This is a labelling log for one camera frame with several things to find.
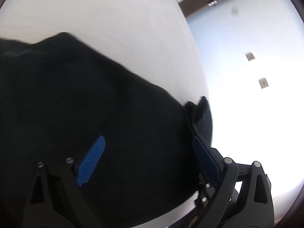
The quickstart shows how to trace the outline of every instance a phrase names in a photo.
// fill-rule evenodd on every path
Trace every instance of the bolt head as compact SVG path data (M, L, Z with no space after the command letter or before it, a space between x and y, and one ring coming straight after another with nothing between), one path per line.
M37 166L38 166L39 168L41 168L42 166L44 166L44 163L43 163L42 161L40 161L40 162L37 164Z
M71 163L73 163L73 161L74 161L73 158L67 158L67 159L65 160L65 162L66 162L67 164L71 164Z
M232 159L231 159L231 158L225 158L224 161L225 161L227 164L231 164L231 163L232 163Z
M255 162L254 162L254 165L255 165L256 167L260 167L260 166L261 166L261 163L258 162L258 161L255 161Z

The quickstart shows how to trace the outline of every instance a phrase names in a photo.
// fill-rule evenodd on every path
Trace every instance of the black fabric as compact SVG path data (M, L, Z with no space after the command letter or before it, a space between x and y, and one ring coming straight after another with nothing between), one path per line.
M0 40L0 199L22 221L39 161L105 151L82 191L107 227L162 215L197 190L185 108L67 33Z
M202 135L211 145L212 140L212 115L206 97L202 97L199 104L188 102L185 105L192 135Z

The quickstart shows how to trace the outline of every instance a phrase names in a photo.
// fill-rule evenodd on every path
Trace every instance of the blue gripper pad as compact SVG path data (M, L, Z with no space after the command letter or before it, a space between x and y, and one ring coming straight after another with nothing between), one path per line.
M89 181L104 149L105 138L99 136L78 166L76 183L79 187Z
M208 177L209 182L213 185L219 186L221 183L220 168L198 136L193 138L192 147L197 159Z

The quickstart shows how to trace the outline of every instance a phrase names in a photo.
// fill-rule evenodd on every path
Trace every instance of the metal screw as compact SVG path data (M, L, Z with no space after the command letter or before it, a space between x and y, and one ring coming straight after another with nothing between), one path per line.
M66 162L67 164L73 163L73 161L74 161L73 158L67 158L67 159L65 160L65 162Z
M231 163L232 163L232 159L231 159L231 158L225 158L225 162L226 162L227 164L231 164Z
M40 161L40 162L37 164L37 166L38 166L39 168L41 168L42 166L44 166L44 163L43 163L42 161Z
M255 165L256 167L260 167L260 166L261 166L261 163L258 162L258 161L255 161L255 162L254 162L254 165Z

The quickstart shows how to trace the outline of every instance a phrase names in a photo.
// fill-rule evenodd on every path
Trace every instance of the white table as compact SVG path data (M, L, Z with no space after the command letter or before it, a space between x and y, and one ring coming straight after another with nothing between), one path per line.
M0 9L0 37L36 43L60 32L164 88L181 104L208 97L198 50L175 0L6 0ZM138 227L170 225L194 207L194 198Z

